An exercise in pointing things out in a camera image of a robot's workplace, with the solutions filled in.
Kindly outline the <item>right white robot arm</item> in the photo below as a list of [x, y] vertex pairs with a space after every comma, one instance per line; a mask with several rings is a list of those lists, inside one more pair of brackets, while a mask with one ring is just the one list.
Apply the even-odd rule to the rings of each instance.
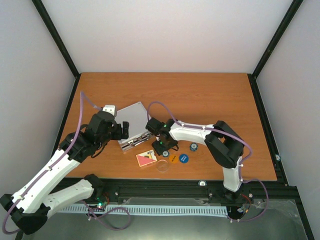
[[152, 117], [145, 128], [156, 137], [151, 145], [159, 156], [168, 150], [177, 151], [179, 141], [206, 146], [216, 163], [222, 167], [223, 197], [229, 202], [235, 202], [240, 197], [243, 180], [240, 166], [245, 144], [224, 121], [198, 125], [174, 119], [161, 122]]

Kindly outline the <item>pink yellow card deck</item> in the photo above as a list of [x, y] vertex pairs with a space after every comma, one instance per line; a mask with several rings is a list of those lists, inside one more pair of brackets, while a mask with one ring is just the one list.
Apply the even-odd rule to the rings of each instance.
[[155, 152], [152, 149], [145, 151], [143, 153], [137, 154], [136, 159], [139, 167], [145, 167], [150, 164], [156, 163], [158, 161], [155, 155]]

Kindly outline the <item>aluminium poker case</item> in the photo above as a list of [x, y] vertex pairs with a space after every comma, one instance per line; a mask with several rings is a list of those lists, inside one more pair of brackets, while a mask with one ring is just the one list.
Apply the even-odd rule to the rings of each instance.
[[117, 123], [129, 123], [128, 138], [118, 141], [123, 152], [146, 142], [152, 136], [146, 129], [147, 110], [141, 101], [118, 110], [115, 120]]

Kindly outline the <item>blue green chip stack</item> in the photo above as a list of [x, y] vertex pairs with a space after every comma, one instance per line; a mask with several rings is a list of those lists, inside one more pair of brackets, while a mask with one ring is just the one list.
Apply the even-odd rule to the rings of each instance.
[[189, 149], [192, 151], [192, 152], [195, 152], [197, 149], [198, 149], [198, 144], [193, 142], [190, 144], [189, 146]]

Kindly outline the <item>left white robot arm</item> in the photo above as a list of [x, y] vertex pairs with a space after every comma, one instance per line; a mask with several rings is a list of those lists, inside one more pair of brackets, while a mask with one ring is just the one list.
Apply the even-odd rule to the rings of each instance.
[[14, 194], [4, 194], [0, 204], [6, 210], [5, 219], [11, 219], [19, 231], [31, 235], [61, 209], [91, 199], [101, 207], [108, 202], [105, 185], [96, 175], [88, 174], [79, 182], [52, 193], [52, 190], [72, 170], [87, 158], [95, 158], [109, 141], [126, 140], [129, 123], [117, 123], [106, 111], [95, 113], [88, 124], [78, 123], [60, 143], [48, 163], [24, 187]]

